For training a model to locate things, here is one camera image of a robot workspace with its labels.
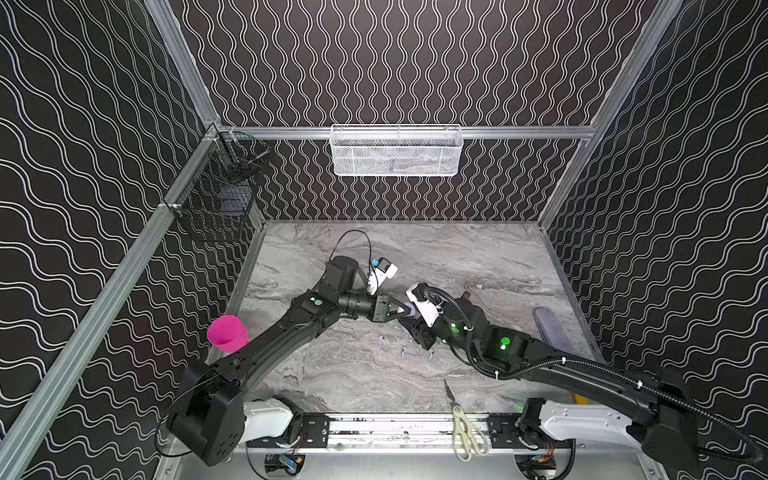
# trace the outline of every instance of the wavy line pattern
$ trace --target wavy line pattern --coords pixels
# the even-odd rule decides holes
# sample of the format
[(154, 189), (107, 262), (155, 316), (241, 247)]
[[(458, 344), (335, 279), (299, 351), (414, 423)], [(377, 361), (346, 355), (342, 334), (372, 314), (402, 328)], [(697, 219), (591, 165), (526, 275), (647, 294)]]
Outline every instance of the wavy line pattern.
[[(254, 146), (225, 138), (236, 153)], [(453, 177), (338, 177), (327, 141), (278, 141), (257, 203), (271, 220), (536, 221), (577, 145), (468, 141)]]
[(152, 479), (154, 427), (187, 360), (205, 359), (248, 246), (169, 230), (23, 478)]
[[(685, 2), (550, 230), (608, 362), (682, 369), (699, 403), (763, 444), (767, 32), (760, 0)], [(768, 478), (768, 462), (670, 473)]]
[(172, 0), (225, 124), (583, 125), (656, 0)]
[(0, 0), (0, 439), (197, 146), (140, 0)]

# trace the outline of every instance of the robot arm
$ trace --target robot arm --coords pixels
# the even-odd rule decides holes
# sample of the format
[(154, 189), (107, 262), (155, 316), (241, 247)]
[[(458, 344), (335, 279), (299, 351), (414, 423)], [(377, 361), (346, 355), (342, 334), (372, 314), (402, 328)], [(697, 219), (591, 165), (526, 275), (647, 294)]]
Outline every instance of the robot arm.
[(409, 313), (394, 297), (354, 290), (358, 269), (355, 260), (334, 257), (319, 282), (294, 298), (280, 320), (245, 347), (212, 366), (190, 361), (169, 411), (168, 429), (207, 465), (216, 465), (243, 438), (243, 394), (288, 355), (341, 316), (388, 322)]
[[(563, 412), (543, 399), (529, 399), (516, 427), (527, 443), (540, 445), (550, 439), (575, 438), (574, 429), (563, 429), (563, 424), (578, 425), (574, 418), (579, 417), (584, 429), (576, 428), (583, 432), (578, 438), (591, 432), (592, 438), (604, 434), (617, 443), (638, 445), (667, 468), (699, 472), (700, 455), (749, 463), (762, 458), (760, 447), (748, 435), (695, 405), (677, 370), (663, 368), (657, 375), (625, 372), (564, 353), (523, 332), (491, 325), (482, 309), (469, 301), (468, 292), (454, 299), (440, 289), (419, 283), (409, 289), (409, 297), (415, 299), (422, 316), (403, 317), (399, 322), (424, 349), (432, 348), (439, 339), (452, 348), (464, 349), (468, 363), (483, 375), (557, 386), (605, 406), (598, 407), (604, 411), (597, 415), (611, 414), (610, 419), (600, 422), (605, 427), (601, 429), (594, 421), (596, 411), (592, 406), (564, 406), (570, 412)], [(558, 415), (563, 416), (560, 424)], [(699, 417), (739, 436), (751, 447), (752, 455), (701, 448)]]

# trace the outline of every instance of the black wire basket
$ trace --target black wire basket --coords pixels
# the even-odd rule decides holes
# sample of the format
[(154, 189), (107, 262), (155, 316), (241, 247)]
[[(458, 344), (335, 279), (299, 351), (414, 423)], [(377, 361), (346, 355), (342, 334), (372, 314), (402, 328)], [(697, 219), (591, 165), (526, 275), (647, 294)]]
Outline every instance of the black wire basket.
[(181, 229), (193, 240), (207, 243), (250, 241), (253, 225), (249, 214), (257, 192), (257, 178), (270, 156), (270, 149), (240, 156), (218, 144), (198, 169), (184, 201), (173, 210)]

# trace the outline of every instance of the scissors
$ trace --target scissors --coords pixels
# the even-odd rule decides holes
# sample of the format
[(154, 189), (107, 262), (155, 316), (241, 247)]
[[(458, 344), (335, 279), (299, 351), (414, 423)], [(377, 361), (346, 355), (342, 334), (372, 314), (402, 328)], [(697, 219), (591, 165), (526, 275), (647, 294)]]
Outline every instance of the scissors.
[[(448, 386), (448, 380), (443, 379), (443, 382), (445, 383), (445, 392), (448, 393), (448, 400), (451, 401), (451, 413), (453, 414), (453, 436), (451, 437), (451, 443), (453, 444), (453, 452), (456, 454), (456, 458), (462, 462), (469, 462), (472, 460), (472, 453), (481, 457), (486, 456), (488, 454), (488, 446), (490, 445), (488, 437), (480, 431), (477, 425), (469, 421), (462, 407), (456, 402), (456, 397), (453, 396), (451, 387)], [(478, 445), (478, 441), (475, 438), (476, 432), (482, 439), (482, 449), (480, 449), (480, 445)], [(465, 456), (462, 456), (456, 449), (456, 436), (462, 440)]]

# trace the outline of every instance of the gray marble surface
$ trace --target gray marble surface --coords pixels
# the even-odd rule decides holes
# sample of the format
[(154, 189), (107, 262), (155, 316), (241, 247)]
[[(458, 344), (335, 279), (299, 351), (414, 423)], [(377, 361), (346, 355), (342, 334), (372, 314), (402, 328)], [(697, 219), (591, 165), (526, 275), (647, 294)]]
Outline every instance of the gray marble surface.
[[(290, 299), (310, 288), (341, 234), (359, 228), (370, 236), (374, 258), (399, 268), (382, 285), (406, 301), (405, 291), (426, 281), (459, 296), (464, 290), (491, 323), (539, 337), (532, 311), (551, 309), (577, 354), (589, 347), (558, 275), (533, 224), (513, 223), (269, 223), (239, 317), (251, 338), (286, 311)], [(350, 233), (338, 254), (362, 265), (368, 244)], [(571, 396), (535, 382), (502, 382), (461, 364), (446, 346), (425, 351), (397, 322), (341, 319), (288, 356), (246, 400), (282, 396), (306, 410), (327, 412), (443, 412), (448, 379), (468, 412), (517, 412), (525, 399)]]

